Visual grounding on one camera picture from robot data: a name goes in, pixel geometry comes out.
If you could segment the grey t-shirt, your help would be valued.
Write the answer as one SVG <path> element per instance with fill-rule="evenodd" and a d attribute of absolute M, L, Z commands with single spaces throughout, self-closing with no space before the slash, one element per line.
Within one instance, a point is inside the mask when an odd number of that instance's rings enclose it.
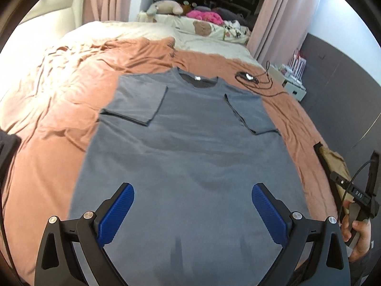
<path fill-rule="evenodd" d="M 277 257 L 251 200 L 262 182 L 307 214 L 259 96 L 179 68 L 123 75 L 102 107 L 71 218 L 124 183 L 134 203 L 106 252 L 129 285 L 256 285 Z"/>

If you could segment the dark trouser leg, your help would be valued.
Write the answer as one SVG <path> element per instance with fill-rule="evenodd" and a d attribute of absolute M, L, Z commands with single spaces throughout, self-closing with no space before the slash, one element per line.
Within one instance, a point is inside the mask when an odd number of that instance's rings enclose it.
<path fill-rule="evenodd" d="M 3 184 L 4 179 L 10 168 L 10 163 L 13 160 L 20 144 L 21 138 L 15 134 L 8 134 L 5 131 L 0 131 L 1 140 L 1 155 L 0 155 L 0 179 Z"/>

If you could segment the terracotta orange blanket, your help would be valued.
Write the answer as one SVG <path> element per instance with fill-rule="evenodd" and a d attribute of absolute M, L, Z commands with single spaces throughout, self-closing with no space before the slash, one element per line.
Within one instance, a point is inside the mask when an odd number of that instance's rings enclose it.
<path fill-rule="evenodd" d="M 176 41 L 115 39 L 57 45 L 1 101 L 1 128 L 22 139 L 3 189 L 5 230 L 16 270 L 33 283 L 44 227 L 66 218 L 101 107 L 121 74 L 159 73 L 178 66 L 235 84 L 239 70 L 261 74 L 253 59 L 180 50 Z"/>

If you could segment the white bedside storage box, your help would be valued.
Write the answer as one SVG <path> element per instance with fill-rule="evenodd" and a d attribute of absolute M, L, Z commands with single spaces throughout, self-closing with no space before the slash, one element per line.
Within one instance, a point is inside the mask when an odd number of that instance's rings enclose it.
<path fill-rule="evenodd" d="M 301 83 L 292 79 L 291 76 L 284 76 L 274 65 L 270 65 L 269 75 L 273 81 L 281 84 L 281 86 L 283 86 L 283 88 L 298 102 L 301 102 L 306 96 L 306 88 Z"/>

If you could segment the striped gift bag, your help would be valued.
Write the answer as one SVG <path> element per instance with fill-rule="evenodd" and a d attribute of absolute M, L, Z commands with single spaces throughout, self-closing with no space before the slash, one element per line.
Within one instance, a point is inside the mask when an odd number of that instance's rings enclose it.
<path fill-rule="evenodd" d="M 292 75 L 298 80 L 301 81 L 303 76 L 307 60 L 301 56 L 301 53 L 298 49 L 296 49 L 292 58 L 288 63 L 288 67 L 291 69 Z"/>

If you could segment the cream white duvet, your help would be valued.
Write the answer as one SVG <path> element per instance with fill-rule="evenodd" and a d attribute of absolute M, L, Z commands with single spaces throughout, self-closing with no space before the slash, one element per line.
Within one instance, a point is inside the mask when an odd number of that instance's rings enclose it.
<path fill-rule="evenodd" d="M 84 61 L 112 48 L 126 46 L 133 54 L 161 44 L 260 66 L 243 45 L 161 23 L 94 21 L 67 33 L 42 23 L 36 18 L 19 25 L 1 52 L 1 129 L 7 132 L 19 132 L 18 124 L 29 125 L 67 92 L 88 93 L 98 81 L 85 81 Z"/>

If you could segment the black white patterned cloth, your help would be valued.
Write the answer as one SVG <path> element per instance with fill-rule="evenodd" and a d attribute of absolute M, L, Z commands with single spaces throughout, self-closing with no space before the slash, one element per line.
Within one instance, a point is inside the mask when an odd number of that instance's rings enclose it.
<path fill-rule="evenodd" d="M 242 39 L 251 36 L 251 31 L 247 26 L 242 26 L 238 20 L 224 21 L 223 28 L 225 37 Z"/>

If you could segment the pink curtain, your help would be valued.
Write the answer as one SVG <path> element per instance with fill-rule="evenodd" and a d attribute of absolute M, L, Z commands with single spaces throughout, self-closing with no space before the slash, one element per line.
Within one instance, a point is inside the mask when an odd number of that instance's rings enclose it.
<path fill-rule="evenodd" d="M 288 64 L 301 49 L 320 0 L 264 0 L 247 49 L 262 66 Z"/>

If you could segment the bear print pillow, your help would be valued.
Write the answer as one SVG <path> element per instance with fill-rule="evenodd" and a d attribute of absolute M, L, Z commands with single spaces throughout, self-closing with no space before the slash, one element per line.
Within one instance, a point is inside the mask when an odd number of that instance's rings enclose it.
<path fill-rule="evenodd" d="M 156 14 L 154 16 L 150 16 L 147 15 L 146 12 L 140 12 L 137 16 L 137 21 L 143 23 L 161 23 L 184 33 L 195 34 L 217 39 L 219 41 L 227 41 L 241 45 L 246 45 L 250 38 L 245 37 L 242 39 L 234 39 L 225 37 L 225 30 L 223 26 L 180 15 Z"/>

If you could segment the pink fluffy cloth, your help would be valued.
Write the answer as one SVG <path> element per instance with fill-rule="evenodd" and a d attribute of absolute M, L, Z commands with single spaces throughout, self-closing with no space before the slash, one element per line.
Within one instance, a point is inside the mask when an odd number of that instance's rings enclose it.
<path fill-rule="evenodd" d="M 200 20 L 200 21 L 210 22 L 219 26 L 222 26 L 225 23 L 219 14 L 212 11 L 204 12 L 200 10 L 192 10 L 188 12 L 186 16 L 192 19 Z"/>

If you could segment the plush toy animal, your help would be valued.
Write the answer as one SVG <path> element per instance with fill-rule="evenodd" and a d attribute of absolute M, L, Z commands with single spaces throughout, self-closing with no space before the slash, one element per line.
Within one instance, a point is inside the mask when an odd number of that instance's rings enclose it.
<path fill-rule="evenodd" d="M 175 1 L 161 0 L 151 4 L 146 13 L 150 16 L 154 16 L 156 14 L 182 15 L 183 9 L 181 5 Z"/>

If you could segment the cream padded headboard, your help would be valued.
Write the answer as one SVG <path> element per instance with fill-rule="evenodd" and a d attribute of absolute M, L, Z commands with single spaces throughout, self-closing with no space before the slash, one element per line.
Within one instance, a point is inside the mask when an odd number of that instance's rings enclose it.
<path fill-rule="evenodd" d="M 69 9 L 71 11 L 69 17 L 74 20 L 75 27 L 78 28 L 82 24 L 83 2 L 84 0 L 39 0 L 20 23 L 51 12 Z"/>

